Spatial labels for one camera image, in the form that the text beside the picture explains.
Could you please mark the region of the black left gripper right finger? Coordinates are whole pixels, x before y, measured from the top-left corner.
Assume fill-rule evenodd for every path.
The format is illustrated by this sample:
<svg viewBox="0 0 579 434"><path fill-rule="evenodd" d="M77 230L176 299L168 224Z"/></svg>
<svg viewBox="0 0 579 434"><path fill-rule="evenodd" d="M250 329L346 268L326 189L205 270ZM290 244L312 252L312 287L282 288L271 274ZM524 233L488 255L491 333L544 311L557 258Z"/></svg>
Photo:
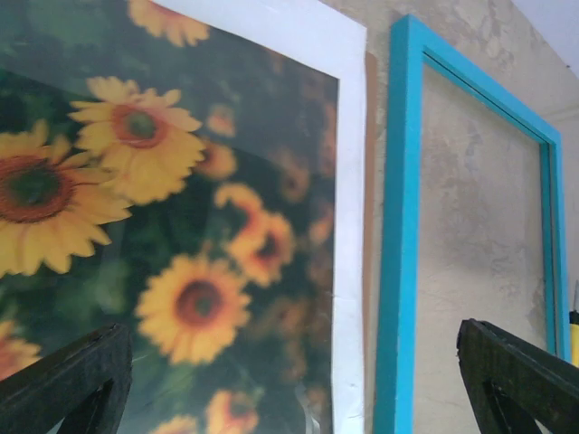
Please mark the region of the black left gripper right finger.
<svg viewBox="0 0 579 434"><path fill-rule="evenodd" d="M578 369L486 321L460 324L462 380L479 431L578 431Z"/></svg>

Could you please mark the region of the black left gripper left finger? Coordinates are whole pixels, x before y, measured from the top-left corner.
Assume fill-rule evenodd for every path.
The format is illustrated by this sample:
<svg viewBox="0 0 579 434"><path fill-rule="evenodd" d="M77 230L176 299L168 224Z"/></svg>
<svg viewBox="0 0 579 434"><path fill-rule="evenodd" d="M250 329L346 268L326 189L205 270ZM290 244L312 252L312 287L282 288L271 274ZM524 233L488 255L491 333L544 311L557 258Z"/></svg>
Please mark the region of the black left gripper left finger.
<svg viewBox="0 0 579 434"><path fill-rule="evenodd" d="M128 328L97 329L1 381L1 431L116 433L131 371Z"/></svg>

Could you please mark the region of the yellow screwdriver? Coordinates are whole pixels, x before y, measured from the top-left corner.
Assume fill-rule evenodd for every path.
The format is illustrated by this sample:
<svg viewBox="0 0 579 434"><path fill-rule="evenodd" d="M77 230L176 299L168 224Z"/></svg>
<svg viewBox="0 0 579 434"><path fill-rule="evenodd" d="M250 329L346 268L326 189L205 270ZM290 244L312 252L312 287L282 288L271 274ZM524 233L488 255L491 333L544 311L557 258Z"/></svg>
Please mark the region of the yellow screwdriver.
<svg viewBox="0 0 579 434"><path fill-rule="evenodd" d="M573 307L569 313L570 340L571 340L571 364L579 367L579 281L574 286Z"/></svg>

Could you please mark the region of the teal picture frame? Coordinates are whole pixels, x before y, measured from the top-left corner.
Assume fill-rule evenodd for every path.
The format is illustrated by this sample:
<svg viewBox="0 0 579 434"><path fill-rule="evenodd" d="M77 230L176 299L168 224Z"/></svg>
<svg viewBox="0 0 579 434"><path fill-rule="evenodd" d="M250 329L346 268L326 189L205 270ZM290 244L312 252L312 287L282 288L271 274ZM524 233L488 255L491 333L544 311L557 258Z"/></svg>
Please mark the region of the teal picture frame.
<svg viewBox="0 0 579 434"><path fill-rule="evenodd" d="M413 430L423 67L429 65L539 145L547 348L569 361L564 170L560 133L411 14L391 27L389 61L373 431L410 433Z"/></svg>

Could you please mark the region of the sunflower photo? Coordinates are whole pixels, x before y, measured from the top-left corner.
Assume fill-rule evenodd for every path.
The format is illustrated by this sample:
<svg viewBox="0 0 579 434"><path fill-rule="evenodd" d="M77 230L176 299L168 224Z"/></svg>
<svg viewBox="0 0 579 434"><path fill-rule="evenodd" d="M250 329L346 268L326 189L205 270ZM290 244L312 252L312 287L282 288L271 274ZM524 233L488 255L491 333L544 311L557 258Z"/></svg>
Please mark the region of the sunflower photo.
<svg viewBox="0 0 579 434"><path fill-rule="evenodd" d="M2 377L121 323L121 432L331 432L337 103L152 1L4 1Z"/></svg>

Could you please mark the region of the white mat board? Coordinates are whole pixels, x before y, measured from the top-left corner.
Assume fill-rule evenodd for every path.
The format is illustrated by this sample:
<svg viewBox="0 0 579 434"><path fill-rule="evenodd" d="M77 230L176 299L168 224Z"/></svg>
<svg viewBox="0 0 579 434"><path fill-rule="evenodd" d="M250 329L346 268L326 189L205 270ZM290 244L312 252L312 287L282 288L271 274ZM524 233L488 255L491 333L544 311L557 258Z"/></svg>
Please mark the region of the white mat board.
<svg viewBox="0 0 579 434"><path fill-rule="evenodd" d="M336 433L365 427L363 25L319 1L165 1L164 7L261 44L338 80L332 399Z"/></svg>

